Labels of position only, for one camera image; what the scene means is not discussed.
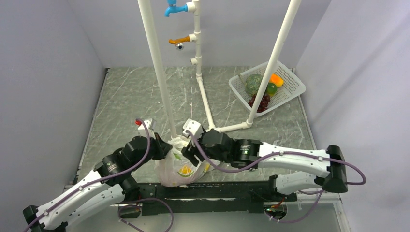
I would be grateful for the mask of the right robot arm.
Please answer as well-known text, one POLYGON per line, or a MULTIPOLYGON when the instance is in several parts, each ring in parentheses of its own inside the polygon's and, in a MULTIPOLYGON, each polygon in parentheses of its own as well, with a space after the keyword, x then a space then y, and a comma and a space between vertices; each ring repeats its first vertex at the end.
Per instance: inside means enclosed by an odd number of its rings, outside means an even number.
POLYGON ((207 161, 225 173, 238 173, 249 169, 282 168, 292 174, 273 175, 266 194, 273 201, 294 192, 321 188, 331 193, 346 193, 345 159, 341 148, 329 145, 322 150, 301 150, 281 147, 253 139, 233 139, 227 134, 210 130, 195 135, 184 130, 190 144, 182 154, 194 166, 207 161))

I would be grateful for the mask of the green fake melon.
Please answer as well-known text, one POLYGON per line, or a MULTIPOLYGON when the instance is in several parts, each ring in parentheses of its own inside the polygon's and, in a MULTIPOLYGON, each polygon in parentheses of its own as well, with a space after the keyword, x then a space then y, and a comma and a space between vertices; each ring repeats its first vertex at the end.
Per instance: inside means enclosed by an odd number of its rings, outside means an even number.
POLYGON ((263 79, 263 76, 260 74, 249 75, 244 84, 245 92, 251 97, 257 94, 259 91, 259 87, 262 82, 262 79, 263 79))

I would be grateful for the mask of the purple fake grapes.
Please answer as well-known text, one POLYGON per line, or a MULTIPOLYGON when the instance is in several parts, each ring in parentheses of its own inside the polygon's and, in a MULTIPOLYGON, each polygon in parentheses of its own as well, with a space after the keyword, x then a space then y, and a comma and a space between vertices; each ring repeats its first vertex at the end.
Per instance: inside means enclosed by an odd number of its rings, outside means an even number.
MULTIPOLYGON (((252 107, 252 106, 254 105, 254 103, 255 103, 255 100, 256 100, 256 94, 254 94, 254 95, 251 97, 251 99, 248 101, 248 105, 249 105, 250 107, 252 107)), ((265 110, 268 108, 269 102, 270 102, 270 95, 265 93, 265 94, 263 95, 263 97, 262 97, 260 103, 259 103, 259 106, 258 106, 258 109, 257 109, 257 113, 261 113, 261 112, 265 111, 265 110)))

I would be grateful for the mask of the white printed plastic bag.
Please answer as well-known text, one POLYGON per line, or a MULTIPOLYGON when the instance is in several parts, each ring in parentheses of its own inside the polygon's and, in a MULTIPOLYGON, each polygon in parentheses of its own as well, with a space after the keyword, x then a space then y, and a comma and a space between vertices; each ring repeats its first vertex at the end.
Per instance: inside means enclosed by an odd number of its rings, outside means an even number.
POLYGON ((207 161, 194 166, 181 151, 189 142, 184 136, 177 136, 168 141, 172 145, 164 159, 155 160, 154 171, 159 182, 166 187, 177 187, 198 181, 206 173, 214 170, 207 161))

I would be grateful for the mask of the white pvc pipe frame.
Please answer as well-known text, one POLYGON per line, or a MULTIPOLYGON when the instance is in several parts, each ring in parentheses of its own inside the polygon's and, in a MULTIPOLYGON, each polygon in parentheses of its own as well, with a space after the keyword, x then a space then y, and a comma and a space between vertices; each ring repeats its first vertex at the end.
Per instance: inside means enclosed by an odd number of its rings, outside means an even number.
MULTIPOLYGON (((255 114, 257 113, 257 104, 260 103, 262 99, 262 94, 269 83, 270 76, 275 73, 278 67, 278 62, 279 62, 278 57, 282 51, 286 38, 289 34, 290 28, 293 24, 293 21, 298 11, 298 8, 300 6, 300 3, 301 2, 299 0, 292 0, 289 4, 289 7, 286 11, 283 23, 280 27, 279 34, 277 36, 271 57, 269 61, 267 62, 268 64, 264 72, 263 79, 259 87, 259 91, 256 95, 256 102, 252 106, 251 111, 249 112, 248 118, 244 122, 230 125, 230 126, 224 126, 224 127, 217 127, 214 123, 211 109, 208 103, 208 98, 207 98, 206 91, 205 91, 204 81, 203 81, 202 51, 201 51, 201 48, 202 48, 201 47, 201 43, 202 43, 201 2, 199 0, 192 0, 190 2, 185 3, 188 6, 188 13, 192 13, 194 17, 193 19, 194 30, 193 30, 193 33, 189 34, 188 36, 190 37, 189 43, 195 44, 195 57, 191 58, 190 62, 193 66, 195 66, 194 76, 199 86, 199 90, 200 90, 202 102, 204 105, 205 115, 206 115, 209 129, 216 129, 219 132, 228 132, 228 131, 244 130, 244 129, 251 128, 251 126, 253 125, 253 121, 256 117, 255 114)), ((160 48, 159 48, 158 37, 157 37, 156 29, 155 29, 155 23, 153 19, 151 4, 150 4, 150 1, 148 0, 140 0, 138 1, 138 6, 140 9, 143 26, 145 29, 148 47, 151 53, 151 58, 153 61, 156 78, 157 78, 159 88, 160 88, 163 108, 165 110, 165 115, 166 115, 166 118, 167 118, 167 121, 170 127, 170 133, 172 137, 176 137, 177 136, 176 125, 175 125, 173 110, 171 106, 171 98, 170 98, 170 94, 167 88, 165 71, 164 71, 164 66, 162 63, 162 58, 161 58, 161 53, 160 53, 160 48)))

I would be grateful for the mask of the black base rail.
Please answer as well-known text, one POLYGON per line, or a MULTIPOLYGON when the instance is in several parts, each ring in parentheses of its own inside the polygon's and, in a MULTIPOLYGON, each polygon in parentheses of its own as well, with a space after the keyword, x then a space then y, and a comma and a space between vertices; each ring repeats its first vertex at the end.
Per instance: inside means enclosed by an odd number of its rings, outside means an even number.
POLYGON ((166 202, 174 213, 263 213, 269 203, 297 201, 295 193, 283 195, 275 192, 269 181, 197 182, 185 187, 139 183, 138 186, 136 192, 126 194, 122 204, 156 198, 166 202))

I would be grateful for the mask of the orange tap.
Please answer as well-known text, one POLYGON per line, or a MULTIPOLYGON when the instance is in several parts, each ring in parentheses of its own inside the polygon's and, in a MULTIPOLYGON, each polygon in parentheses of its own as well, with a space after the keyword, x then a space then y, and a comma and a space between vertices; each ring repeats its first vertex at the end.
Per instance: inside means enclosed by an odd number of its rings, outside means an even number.
POLYGON ((185 36, 185 37, 178 38, 178 39, 169 39, 168 42, 173 45, 183 44, 184 42, 190 42, 190 37, 185 36))

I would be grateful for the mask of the orange fake fruit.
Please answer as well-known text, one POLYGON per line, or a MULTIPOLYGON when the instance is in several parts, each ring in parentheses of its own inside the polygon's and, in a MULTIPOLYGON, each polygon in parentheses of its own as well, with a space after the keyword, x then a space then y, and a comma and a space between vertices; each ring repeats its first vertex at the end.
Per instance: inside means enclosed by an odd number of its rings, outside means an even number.
POLYGON ((274 84, 276 87, 282 87, 284 85, 284 80, 280 76, 272 74, 269 83, 274 84))

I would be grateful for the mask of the green fake lime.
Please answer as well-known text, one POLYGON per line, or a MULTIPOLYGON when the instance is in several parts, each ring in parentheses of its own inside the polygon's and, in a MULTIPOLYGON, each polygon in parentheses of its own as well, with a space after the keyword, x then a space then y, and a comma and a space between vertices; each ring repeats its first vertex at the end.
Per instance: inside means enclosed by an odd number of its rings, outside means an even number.
POLYGON ((269 96, 273 96, 278 90, 278 87, 273 83, 268 83, 265 93, 269 96))

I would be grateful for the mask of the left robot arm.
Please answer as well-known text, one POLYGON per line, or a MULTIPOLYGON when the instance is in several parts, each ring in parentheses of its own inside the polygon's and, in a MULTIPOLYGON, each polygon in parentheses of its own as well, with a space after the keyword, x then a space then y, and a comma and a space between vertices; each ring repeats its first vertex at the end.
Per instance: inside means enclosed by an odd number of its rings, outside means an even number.
POLYGON ((81 217, 80 207, 88 201, 117 200, 132 203, 140 197, 140 186, 132 172, 150 160, 161 160, 172 150, 157 133, 154 137, 135 136, 124 147, 105 156, 76 185, 41 206, 23 210, 25 231, 62 232, 74 216, 81 217))

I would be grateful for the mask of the white plastic basket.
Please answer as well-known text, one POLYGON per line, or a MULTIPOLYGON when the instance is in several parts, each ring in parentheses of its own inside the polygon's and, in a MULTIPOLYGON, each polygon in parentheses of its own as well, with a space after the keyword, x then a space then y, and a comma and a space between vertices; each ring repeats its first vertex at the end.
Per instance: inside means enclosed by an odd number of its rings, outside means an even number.
MULTIPOLYGON (((233 93, 248 112, 251 111, 249 101, 252 99, 253 95, 247 93, 249 88, 246 88, 244 84, 250 76, 263 76, 267 64, 268 63, 265 62, 257 65, 229 79, 229 86, 231 87, 233 93)), ((257 112, 255 114, 256 117, 273 111, 306 91, 306 86, 302 83, 302 81, 281 62, 278 62, 278 67, 274 75, 280 78, 283 81, 283 84, 274 84, 269 82, 266 89, 266 94, 270 95, 269 102, 264 111, 257 112)))

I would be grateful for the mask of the blue tap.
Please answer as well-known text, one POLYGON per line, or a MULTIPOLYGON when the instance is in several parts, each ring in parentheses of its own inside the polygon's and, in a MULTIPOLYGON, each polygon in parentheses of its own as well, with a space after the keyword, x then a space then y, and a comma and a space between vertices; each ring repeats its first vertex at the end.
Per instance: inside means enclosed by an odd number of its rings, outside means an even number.
POLYGON ((164 16, 169 17, 170 14, 175 14, 179 12, 188 12, 188 6, 187 4, 177 6, 177 0, 167 0, 168 7, 165 10, 164 16))

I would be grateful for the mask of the silver metal ball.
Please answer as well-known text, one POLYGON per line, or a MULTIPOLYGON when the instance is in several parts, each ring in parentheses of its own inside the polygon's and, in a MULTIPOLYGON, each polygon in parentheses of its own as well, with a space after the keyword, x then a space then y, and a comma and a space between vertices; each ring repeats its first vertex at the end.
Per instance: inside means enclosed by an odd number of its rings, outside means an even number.
POLYGON ((176 50, 181 51, 181 50, 184 49, 184 44, 183 43, 177 43, 177 44, 175 44, 175 48, 176 48, 176 50))

